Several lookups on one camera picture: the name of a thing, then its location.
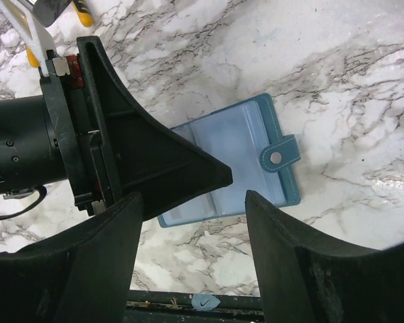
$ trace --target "blue wallet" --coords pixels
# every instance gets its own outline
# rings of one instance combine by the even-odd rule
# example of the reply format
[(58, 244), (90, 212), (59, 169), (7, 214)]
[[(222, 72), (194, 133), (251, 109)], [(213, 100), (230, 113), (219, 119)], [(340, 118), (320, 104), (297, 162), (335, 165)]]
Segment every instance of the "blue wallet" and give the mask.
[(232, 169), (234, 183), (158, 217), (161, 227), (245, 213), (255, 190), (277, 207), (301, 201), (292, 164), (300, 159), (295, 136), (283, 136), (269, 94), (261, 94), (173, 129)]

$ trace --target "wire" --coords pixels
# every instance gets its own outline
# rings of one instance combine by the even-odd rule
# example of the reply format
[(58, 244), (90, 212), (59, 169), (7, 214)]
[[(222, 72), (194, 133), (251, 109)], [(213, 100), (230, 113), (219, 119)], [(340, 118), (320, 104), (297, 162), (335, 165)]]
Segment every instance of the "wire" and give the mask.
[(37, 200), (35, 200), (32, 204), (27, 206), (22, 211), (19, 211), (19, 212), (14, 213), (14, 214), (9, 214), (9, 215), (0, 215), (0, 221), (12, 219), (13, 217), (17, 217), (18, 215), (22, 215), (22, 214), (34, 209), (35, 207), (37, 207), (40, 204), (40, 202), (42, 202), (45, 199), (45, 196), (47, 194), (47, 190), (46, 190), (45, 186), (43, 186), (43, 185), (37, 186), (34, 189), (39, 192), (39, 197), (38, 197)]

